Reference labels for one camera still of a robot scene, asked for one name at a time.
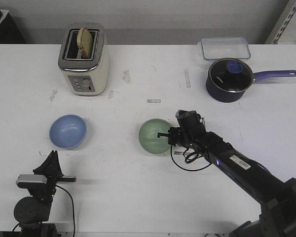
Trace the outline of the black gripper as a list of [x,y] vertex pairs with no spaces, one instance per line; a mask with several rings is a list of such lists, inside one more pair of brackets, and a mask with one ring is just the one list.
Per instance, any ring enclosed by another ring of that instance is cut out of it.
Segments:
[[157,137],[168,137],[169,145],[178,145],[185,148],[197,148],[200,146],[200,142],[196,140],[196,137],[200,135],[200,126],[193,126],[186,130],[180,127],[170,127],[169,133],[157,134]]
[[[55,160],[55,175],[50,175],[51,167]],[[46,160],[37,168],[33,170],[33,173],[41,173],[46,179],[46,184],[42,189],[42,198],[51,198],[56,193],[56,185],[59,182],[76,182],[76,176],[63,175],[59,163],[57,150],[51,151]]]

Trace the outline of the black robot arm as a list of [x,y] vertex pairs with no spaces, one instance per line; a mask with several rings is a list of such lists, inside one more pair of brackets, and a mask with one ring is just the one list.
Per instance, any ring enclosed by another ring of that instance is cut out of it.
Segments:
[[18,222],[15,227],[21,228],[19,236],[60,237],[56,225],[48,223],[56,189],[61,189],[69,195],[72,211],[74,211],[74,199],[57,183],[75,181],[75,176],[65,176],[62,173],[56,150],[51,151],[42,165],[33,170],[33,174],[19,175],[16,181],[17,187],[28,190],[30,194],[20,199],[14,207],[14,218]]
[[232,232],[231,237],[296,237],[296,178],[283,182],[263,165],[247,158],[213,132],[186,136],[179,127],[168,133],[170,145],[193,149],[215,165],[261,206],[255,222],[247,221]]

